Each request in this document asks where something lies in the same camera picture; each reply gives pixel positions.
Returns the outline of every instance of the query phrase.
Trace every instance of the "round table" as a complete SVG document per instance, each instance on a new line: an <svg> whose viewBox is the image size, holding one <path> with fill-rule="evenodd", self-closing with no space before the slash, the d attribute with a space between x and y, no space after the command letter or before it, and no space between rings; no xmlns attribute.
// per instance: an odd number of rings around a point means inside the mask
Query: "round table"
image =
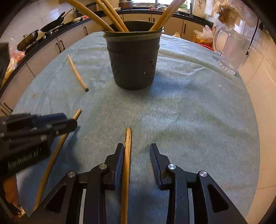
<svg viewBox="0 0 276 224"><path fill-rule="evenodd" d="M185 171L207 171L245 217L259 174L259 134L254 109L239 76L225 72L218 54L162 35L151 86L129 91L112 76L102 32L66 49L33 80L14 113L83 112L53 165L44 197L69 171L87 172L124 143L132 128L129 223L165 223L168 191L155 184L149 146ZM67 60L70 54L89 88L85 92ZM32 213L49 158L17 174L20 203ZM107 221L119 223L120 191L106 191Z"/></svg>

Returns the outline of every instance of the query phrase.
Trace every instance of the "black door handle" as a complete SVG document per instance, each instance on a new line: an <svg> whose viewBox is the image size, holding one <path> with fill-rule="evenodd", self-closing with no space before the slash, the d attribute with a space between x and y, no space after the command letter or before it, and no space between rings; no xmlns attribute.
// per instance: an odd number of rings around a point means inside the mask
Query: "black door handle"
<svg viewBox="0 0 276 224"><path fill-rule="evenodd" d="M86 30L86 35L88 35L88 32L87 32L87 29L86 29L86 26L84 26L85 30Z"/></svg>
<svg viewBox="0 0 276 224"><path fill-rule="evenodd" d="M63 49L65 50L65 47L64 47L64 44L63 44L62 40L60 40L60 42L62 43Z"/></svg>
<svg viewBox="0 0 276 224"><path fill-rule="evenodd" d="M56 43L56 45L59 47L59 43L58 43L58 42ZM60 47L59 47L59 52L61 53L61 49L60 49Z"/></svg>
<svg viewBox="0 0 276 224"><path fill-rule="evenodd" d="M185 34L185 30L186 30L186 24L184 25L183 34Z"/></svg>

